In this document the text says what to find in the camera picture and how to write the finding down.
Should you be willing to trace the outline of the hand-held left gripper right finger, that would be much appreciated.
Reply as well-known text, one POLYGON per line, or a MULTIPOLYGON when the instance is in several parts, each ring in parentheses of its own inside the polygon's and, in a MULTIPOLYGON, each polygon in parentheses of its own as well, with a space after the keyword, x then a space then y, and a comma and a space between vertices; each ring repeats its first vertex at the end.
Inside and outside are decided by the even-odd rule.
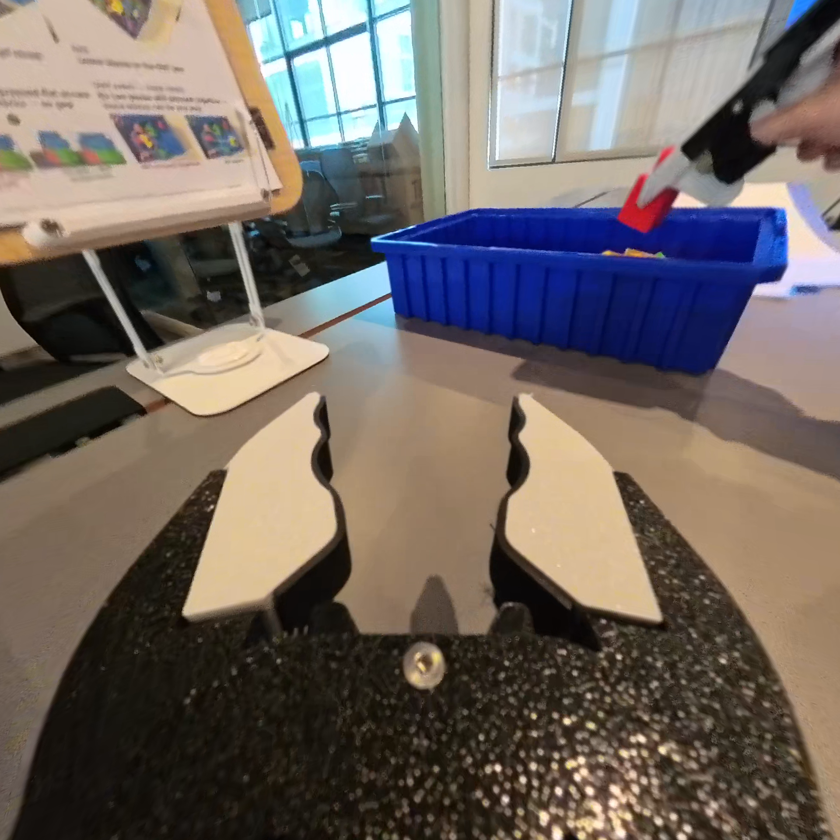
POLYGON ((549 597, 587 616, 664 615, 610 463, 531 394, 508 427, 507 490, 494 546, 549 597))

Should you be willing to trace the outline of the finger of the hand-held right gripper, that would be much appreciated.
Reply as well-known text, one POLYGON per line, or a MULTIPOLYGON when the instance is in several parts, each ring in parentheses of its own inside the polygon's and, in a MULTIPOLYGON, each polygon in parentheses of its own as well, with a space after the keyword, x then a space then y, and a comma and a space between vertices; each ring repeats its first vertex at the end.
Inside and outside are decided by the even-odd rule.
POLYGON ((646 176, 637 197, 638 205, 662 203, 676 199, 681 193, 697 198, 692 177, 697 174, 695 162, 684 154, 668 154, 646 176))

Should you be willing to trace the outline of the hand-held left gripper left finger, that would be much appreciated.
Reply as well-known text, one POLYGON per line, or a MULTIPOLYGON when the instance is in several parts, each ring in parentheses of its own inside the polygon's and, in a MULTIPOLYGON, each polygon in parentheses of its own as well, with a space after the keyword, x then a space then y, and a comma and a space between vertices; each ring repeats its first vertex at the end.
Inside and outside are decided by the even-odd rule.
POLYGON ((347 543, 327 401, 311 392, 245 442, 224 482, 182 607, 190 624, 260 614, 347 543))

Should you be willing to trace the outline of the red single-stud block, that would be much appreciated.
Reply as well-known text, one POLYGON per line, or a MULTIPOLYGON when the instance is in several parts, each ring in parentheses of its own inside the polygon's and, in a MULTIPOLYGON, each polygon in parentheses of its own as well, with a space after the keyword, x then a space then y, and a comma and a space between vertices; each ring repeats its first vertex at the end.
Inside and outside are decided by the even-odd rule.
POLYGON ((674 145, 664 148, 656 160, 654 169, 649 173, 641 174, 636 179, 617 215, 618 222, 642 234, 649 233, 662 224, 674 205, 679 191, 672 186, 666 187, 645 206, 641 206, 639 200, 649 176, 665 163, 675 150, 674 145))

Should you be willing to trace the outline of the blue plastic bin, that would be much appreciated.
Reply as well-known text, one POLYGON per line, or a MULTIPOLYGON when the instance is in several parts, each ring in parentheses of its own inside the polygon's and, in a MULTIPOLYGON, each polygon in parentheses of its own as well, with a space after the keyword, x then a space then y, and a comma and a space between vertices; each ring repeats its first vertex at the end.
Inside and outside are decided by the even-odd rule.
POLYGON ((662 371, 715 369, 756 286, 788 267, 776 207, 677 208, 647 234, 608 207, 477 208, 371 240, 397 315, 662 371), (665 259, 603 256, 642 249, 665 259))

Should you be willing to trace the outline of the person's right hand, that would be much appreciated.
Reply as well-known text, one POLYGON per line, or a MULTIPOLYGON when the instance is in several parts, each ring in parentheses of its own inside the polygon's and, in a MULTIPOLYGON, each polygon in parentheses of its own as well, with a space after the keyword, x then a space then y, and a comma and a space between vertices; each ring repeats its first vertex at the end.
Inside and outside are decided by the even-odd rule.
POLYGON ((822 161, 827 171, 838 171, 838 85, 825 86, 752 122, 751 135, 755 142, 766 146, 793 145, 800 161, 822 161))

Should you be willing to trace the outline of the white base document stand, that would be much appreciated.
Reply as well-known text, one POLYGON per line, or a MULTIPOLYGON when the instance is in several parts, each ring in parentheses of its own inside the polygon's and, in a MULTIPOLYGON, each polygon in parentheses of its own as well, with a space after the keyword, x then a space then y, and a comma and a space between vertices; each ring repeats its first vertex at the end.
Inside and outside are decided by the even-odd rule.
POLYGON ((213 1, 208 2, 208 7, 248 113, 281 181, 279 191, 269 194, 269 205, 240 206, 233 215, 215 218, 207 213, 188 213, 178 218, 154 217, 146 224, 74 226, 69 233, 49 220, 21 228, 2 227, 2 266, 81 254, 133 345, 135 360, 129 362, 127 372, 168 402, 199 417, 229 412, 323 362, 329 355, 324 345, 271 329, 266 323, 247 254, 243 223, 292 209, 301 197, 301 168, 236 2, 213 1), (102 265, 98 250, 221 225, 227 226, 232 239, 248 303, 247 322, 211 328, 175 343, 170 349, 146 349, 102 265))

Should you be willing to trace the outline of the cardboard box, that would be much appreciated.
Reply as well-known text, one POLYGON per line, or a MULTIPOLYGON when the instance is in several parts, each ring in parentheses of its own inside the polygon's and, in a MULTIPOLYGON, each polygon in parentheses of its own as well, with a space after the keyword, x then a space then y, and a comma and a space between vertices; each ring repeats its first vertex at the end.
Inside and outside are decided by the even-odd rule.
POLYGON ((386 206, 402 226, 424 221, 419 134, 407 112, 392 129, 374 126, 364 146, 368 173, 377 180, 386 206))

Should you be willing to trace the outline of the black office chair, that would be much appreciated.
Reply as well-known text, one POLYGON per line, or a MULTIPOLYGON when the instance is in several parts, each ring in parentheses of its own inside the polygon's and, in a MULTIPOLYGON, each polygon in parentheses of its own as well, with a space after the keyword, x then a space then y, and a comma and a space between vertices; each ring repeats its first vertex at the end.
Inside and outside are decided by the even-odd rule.
POLYGON ((1 289, 18 325, 57 362, 135 355, 129 335, 81 255, 4 267, 1 289))

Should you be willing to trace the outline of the grey office chair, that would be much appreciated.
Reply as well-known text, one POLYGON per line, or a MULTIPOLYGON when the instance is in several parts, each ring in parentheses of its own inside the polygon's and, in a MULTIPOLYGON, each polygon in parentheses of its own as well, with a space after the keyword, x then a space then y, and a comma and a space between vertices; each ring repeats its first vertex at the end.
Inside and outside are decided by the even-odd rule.
POLYGON ((290 247, 320 249, 338 244, 342 231, 332 217, 337 201, 337 194, 319 170, 304 169, 301 197, 284 216, 290 247))

